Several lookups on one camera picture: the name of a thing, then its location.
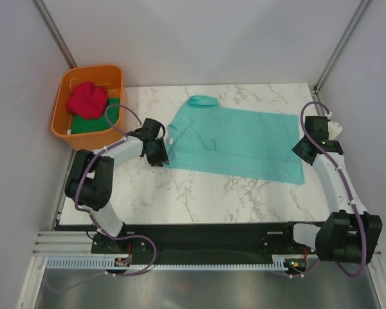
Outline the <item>teal t shirt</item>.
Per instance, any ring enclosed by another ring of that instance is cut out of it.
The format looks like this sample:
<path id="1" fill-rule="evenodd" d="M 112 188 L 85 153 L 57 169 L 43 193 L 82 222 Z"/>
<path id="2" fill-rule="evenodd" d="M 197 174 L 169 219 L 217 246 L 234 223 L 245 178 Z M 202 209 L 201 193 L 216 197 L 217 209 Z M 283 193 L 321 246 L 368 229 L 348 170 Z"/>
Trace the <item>teal t shirt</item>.
<path id="1" fill-rule="evenodd" d="M 304 184 L 296 115 L 224 108 L 195 95 L 168 125 L 167 167 L 204 173 Z"/>

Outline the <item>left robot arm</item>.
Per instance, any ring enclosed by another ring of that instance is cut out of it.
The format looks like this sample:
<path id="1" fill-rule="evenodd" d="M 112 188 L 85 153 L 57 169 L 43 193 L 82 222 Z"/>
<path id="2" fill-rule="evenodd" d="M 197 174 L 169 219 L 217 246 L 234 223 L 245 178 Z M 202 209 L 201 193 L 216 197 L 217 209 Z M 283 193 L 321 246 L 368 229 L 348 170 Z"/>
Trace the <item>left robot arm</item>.
<path id="1" fill-rule="evenodd" d="M 142 127 L 113 144 L 96 151 L 76 152 L 64 194 L 73 200 L 77 211 L 88 214 L 98 231 L 107 236 L 106 246 L 114 253 L 125 251 L 129 243 L 122 233 L 125 224 L 111 203 L 114 171 L 135 158 L 146 158 L 152 167 L 168 164 L 164 136 L 165 126 L 146 118 Z"/>

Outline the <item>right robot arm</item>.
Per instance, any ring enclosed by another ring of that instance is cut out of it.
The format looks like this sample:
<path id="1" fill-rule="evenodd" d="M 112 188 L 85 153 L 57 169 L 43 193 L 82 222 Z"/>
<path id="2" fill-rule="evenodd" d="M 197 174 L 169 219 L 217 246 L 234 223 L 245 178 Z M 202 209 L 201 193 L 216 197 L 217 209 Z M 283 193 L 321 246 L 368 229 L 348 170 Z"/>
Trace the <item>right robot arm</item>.
<path id="1" fill-rule="evenodd" d="M 292 254 L 305 245 L 315 250 L 321 261 L 366 265 L 372 259 L 383 224 L 358 198 L 345 168 L 342 147 L 329 137 L 328 123 L 326 117 L 306 116 L 304 136 L 292 150 L 319 177 L 329 217 L 321 226 L 294 223 L 293 231 L 283 235 L 281 243 Z"/>

